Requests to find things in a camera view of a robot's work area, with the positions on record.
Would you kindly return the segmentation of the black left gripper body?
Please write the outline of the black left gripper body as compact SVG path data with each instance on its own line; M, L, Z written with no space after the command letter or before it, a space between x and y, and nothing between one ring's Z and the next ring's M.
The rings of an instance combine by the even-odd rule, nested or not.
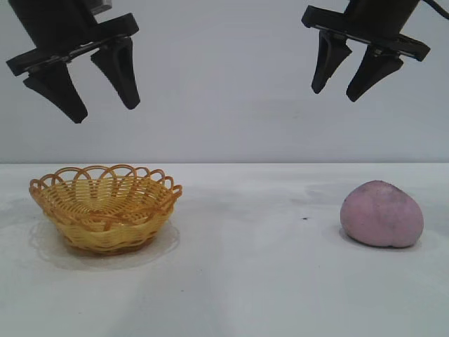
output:
M9 1L8 4L35 45L34 50L6 62L15 76L54 55L67 55L82 45L115 37L130 37L139 30L131 13L97 22L95 15L111 9L111 1Z

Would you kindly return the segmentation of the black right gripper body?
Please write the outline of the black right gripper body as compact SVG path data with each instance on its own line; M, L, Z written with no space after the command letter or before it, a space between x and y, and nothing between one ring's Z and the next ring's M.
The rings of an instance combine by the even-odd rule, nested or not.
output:
M430 47L401 33L417 5L408 0L350 1L342 13L308 6L302 24L421 62Z

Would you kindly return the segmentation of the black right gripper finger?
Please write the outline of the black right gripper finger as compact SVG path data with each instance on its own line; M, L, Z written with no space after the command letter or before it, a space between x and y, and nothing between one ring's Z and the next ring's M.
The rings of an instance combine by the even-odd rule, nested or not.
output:
M324 89L329 78L350 54L346 36L327 30L319 32L318 58L311 83L313 92L320 93Z
M375 46L367 46L361 64L347 87L347 97L356 102L377 82L398 71L403 61L398 53Z

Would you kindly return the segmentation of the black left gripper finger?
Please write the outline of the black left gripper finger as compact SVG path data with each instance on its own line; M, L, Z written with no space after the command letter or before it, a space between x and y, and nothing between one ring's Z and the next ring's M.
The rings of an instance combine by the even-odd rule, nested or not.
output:
M30 72L23 83L53 103L75 124L80 124L87 117L86 106L79 97L64 62Z
M122 103L129 110L140 104L133 68L133 41L122 37L102 45L91 61L106 76Z

